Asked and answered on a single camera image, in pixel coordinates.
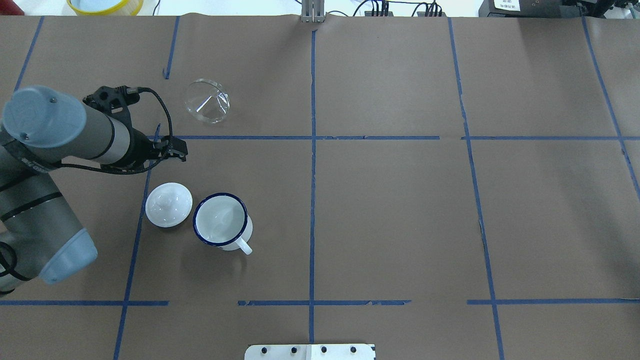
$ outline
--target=mug handle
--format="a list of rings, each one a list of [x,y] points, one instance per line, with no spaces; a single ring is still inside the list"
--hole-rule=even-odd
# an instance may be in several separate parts
[[[246,241],[242,238],[238,238],[236,240],[236,244],[244,251],[245,254],[249,255],[253,252],[253,249],[246,243]]]

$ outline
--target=yellow container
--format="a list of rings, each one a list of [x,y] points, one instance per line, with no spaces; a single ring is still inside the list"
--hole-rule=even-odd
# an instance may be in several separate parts
[[[142,7],[142,2],[144,0],[121,0],[116,5],[111,8],[89,12],[86,10],[80,10],[76,6],[78,5],[78,0],[67,0],[67,4],[76,12],[78,15],[137,15]]]

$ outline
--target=blue tape line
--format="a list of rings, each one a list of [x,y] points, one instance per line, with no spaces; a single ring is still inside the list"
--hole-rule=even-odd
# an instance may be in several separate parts
[[[316,306],[403,306],[411,300],[316,300]]]
[[[439,140],[439,136],[318,136],[318,140]]]
[[[308,300],[249,300],[239,301],[238,306],[309,306]]]
[[[123,306],[114,300],[0,300],[0,306]],[[130,301],[128,306],[168,306],[168,301]]]
[[[309,241],[309,343],[314,336],[316,297],[316,31],[311,31],[311,212]]]
[[[175,135],[175,137],[183,140],[311,140],[311,136],[287,135]]]
[[[91,300],[4,300],[0,306],[122,306],[122,301]]]
[[[20,70],[18,81],[16,81],[15,83],[15,88],[13,88],[14,92],[20,88],[20,84],[22,83],[22,77],[24,76],[24,72],[27,71],[27,64],[29,63],[29,59],[31,59],[31,53],[33,52],[33,48],[36,46],[36,40],[38,40],[38,35],[40,34],[40,29],[42,28],[43,21],[44,21],[44,16],[41,16],[40,21],[38,21],[38,27],[36,28],[36,32],[33,34],[33,39],[31,39],[31,46],[29,46],[27,57],[24,59],[24,63],[22,64],[22,70]]]
[[[169,306],[167,300],[152,300],[152,301],[127,301],[127,306]]]
[[[582,28],[584,29],[584,36],[587,39],[587,46],[589,47],[589,53],[591,54],[593,67],[596,70],[598,82],[600,83],[600,88],[602,88],[602,94],[604,95],[605,102],[607,103],[609,115],[611,116],[611,121],[613,122],[613,127],[616,128],[616,134],[618,135],[618,140],[620,141],[620,147],[622,148],[622,153],[625,157],[625,161],[627,162],[627,168],[629,169],[629,175],[631,175],[631,181],[633,182],[634,188],[636,189],[636,196],[638,200],[640,200],[640,186],[638,186],[636,172],[634,172],[634,167],[631,164],[631,159],[629,158],[629,154],[627,152],[627,146],[625,145],[625,141],[622,137],[620,126],[618,125],[618,119],[616,118],[616,114],[613,111],[613,106],[611,106],[611,100],[609,98],[609,93],[607,92],[607,87],[604,85],[604,80],[602,79],[602,74],[600,73],[600,67],[598,66],[598,60],[596,60],[596,54],[593,52],[593,46],[591,45],[591,37],[589,35],[589,29],[587,27],[587,20],[584,16],[582,17]]]
[[[313,140],[297,135],[175,135],[183,140]],[[316,140],[440,140],[439,136],[316,136]]]
[[[316,306],[403,306],[411,300],[314,300]],[[308,300],[248,300],[238,301],[238,306],[310,306]]]
[[[120,345],[122,344],[122,333],[124,331],[124,322],[127,318],[127,309],[128,306],[122,307],[122,312],[120,313],[120,325],[118,326],[118,337],[116,338],[116,347],[113,350],[113,360],[118,360],[120,357]]]
[[[640,299],[496,299],[467,300],[467,305],[640,304]]]
[[[617,136],[463,136],[462,140],[619,140]]]
[[[166,68],[162,69],[162,74],[165,79],[169,78],[171,74],[171,63],[173,62],[173,50],[175,50],[175,39],[178,37],[178,24],[180,23],[180,17],[175,17],[175,25],[173,26],[173,40],[171,40],[171,51],[169,51],[169,61],[166,64]]]
[[[462,119],[464,120],[465,126],[465,138],[467,142],[467,153],[469,156],[469,166],[471,168],[471,178],[474,184],[474,193],[476,196],[476,208],[478,212],[478,221],[480,222],[480,232],[482,236],[482,243],[484,247],[484,265],[486,267],[486,277],[489,283],[489,294],[492,300],[495,300],[495,290],[493,287],[493,275],[491,271],[491,261],[489,258],[489,246],[486,242],[486,233],[484,231],[484,218],[482,213],[482,204],[480,203],[480,192],[478,190],[478,183],[476,177],[476,165],[474,163],[473,151],[471,149],[471,140],[469,133],[469,126],[467,121],[467,112],[465,111],[465,104],[462,101],[462,81],[460,79],[460,68],[458,66],[458,53],[456,51],[456,41],[453,35],[453,23],[451,18],[448,17],[447,21],[449,22],[449,37],[451,38],[451,52],[453,53],[453,65],[456,70],[456,82],[458,84],[458,98],[460,100],[460,111],[462,113]],[[502,331],[500,330],[500,319],[498,317],[498,307],[493,304],[493,325],[495,327],[495,338],[498,344],[498,355],[500,360],[504,360],[504,347],[502,346]]]
[[[158,139],[159,133],[160,133],[160,124],[158,124],[158,126],[156,127],[156,135],[154,137],[154,141]],[[122,334],[124,333],[124,323],[127,318],[127,303],[129,301],[129,295],[131,294],[131,284],[133,283],[133,273],[136,269],[136,259],[138,257],[140,235],[142,233],[142,220],[145,216],[145,203],[147,202],[150,180],[151,180],[151,170],[147,172],[145,189],[144,189],[144,192],[142,193],[142,204],[140,205],[140,215],[138,217],[138,228],[136,229],[136,239],[133,242],[133,251],[131,252],[131,264],[129,265],[129,276],[127,278],[127,287],[124,293],[124,304],[122,306],[122,313],[120,314],[120,325],[118,326],[118,337],[116,338],[116,347],[113,351],[113,360],[118,360],[118,357],[120,356],[120,344],[122,343]]]

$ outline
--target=white label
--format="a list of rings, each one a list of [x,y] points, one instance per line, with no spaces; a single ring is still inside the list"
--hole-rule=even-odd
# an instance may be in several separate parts
[[[511,12],[520,11],[520,0],[493,0],[493,5],[498,9],[509,10]]]

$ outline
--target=light blue joint cap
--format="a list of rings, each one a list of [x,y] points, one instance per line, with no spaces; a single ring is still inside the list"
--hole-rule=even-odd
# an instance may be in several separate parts
[[[82,103],[46,86],[21,88],[2,112],[7,132],[24,145],[50,149],[77,138],[86,124]]]
[[[91,236],[86,229],[82,229],[53,255],[39,276],[47,284],[56,284],[82,270],[97,257],[98,250]]]

